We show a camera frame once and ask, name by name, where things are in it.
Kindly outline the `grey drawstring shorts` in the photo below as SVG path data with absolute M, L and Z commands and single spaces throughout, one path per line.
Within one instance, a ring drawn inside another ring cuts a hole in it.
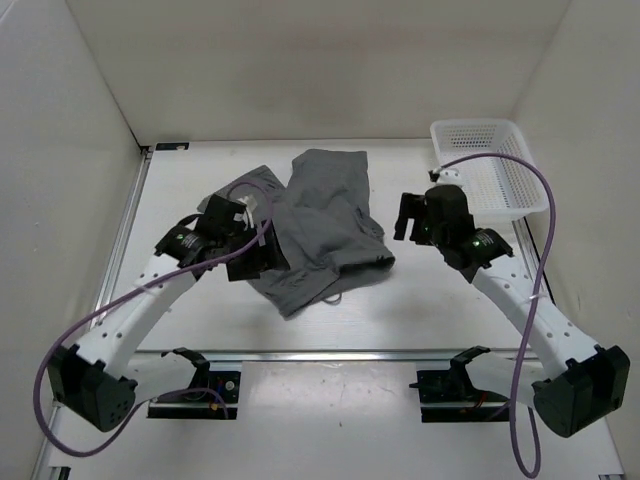
M 255 195 L 255 217 L 272 221 L 290 267 L 267 271 L 250 284 L 285 318 L 380 283 L 394 266 L 384 230 L 370 214 L 364 151 L 309 149 L 293 159 L 286 184 L 262 165 L 217 193 L 233 200 Z

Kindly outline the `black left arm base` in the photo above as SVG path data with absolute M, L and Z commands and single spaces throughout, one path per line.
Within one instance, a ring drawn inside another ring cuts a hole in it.
M 147 417 L 162 420 L 236 420 L 238 415 L 241 371 L 216 367 L 204 355 L 186 348 L 163 352 L 188 360 L 195 368 L 186 390 L 163 394 L 148 403 Z

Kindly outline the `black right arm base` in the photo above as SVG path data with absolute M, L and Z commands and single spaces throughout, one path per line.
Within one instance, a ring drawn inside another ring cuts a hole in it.
M 418 392 L 422 423 L 507 422 L 508 400 L 475 388 L 467 365 L 489 348 L 474 346 L 454 356 L 446 370 L 423 369 L 409 387 Z

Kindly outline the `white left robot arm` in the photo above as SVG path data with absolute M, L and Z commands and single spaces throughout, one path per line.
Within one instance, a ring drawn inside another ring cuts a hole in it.
M 231 282 L 288 269 L 271 213 L 261 192 L 212 195 L 203 212 L 173 226 L 120 303 L 70 346 L 53 350 L 46 369 L 55 399 L 109 432 L 146 400 L 172 391 L 188 400 L 205 396 L 210 377 L 202 354 L 178 347 L 144 364 L 131 359 L 160 318 L 215 266 L 225 265 Z

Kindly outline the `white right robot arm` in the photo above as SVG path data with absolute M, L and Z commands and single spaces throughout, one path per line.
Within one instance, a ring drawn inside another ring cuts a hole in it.
M 495 230 L 475 225 L 460 187 L 403 193 L 394 237 L 436 248 L 449 267 L 493 302 L 540 362 L 520 367 L 487 347 L 471 347 L 450 362 L 447 386 L 455 396 L 470 400 L 488 391 L 514 399 L 563 438 L 621 407 L 629 357 L 618 346 L 600 346 L 549 298 L 535 293 L 511 246 Z

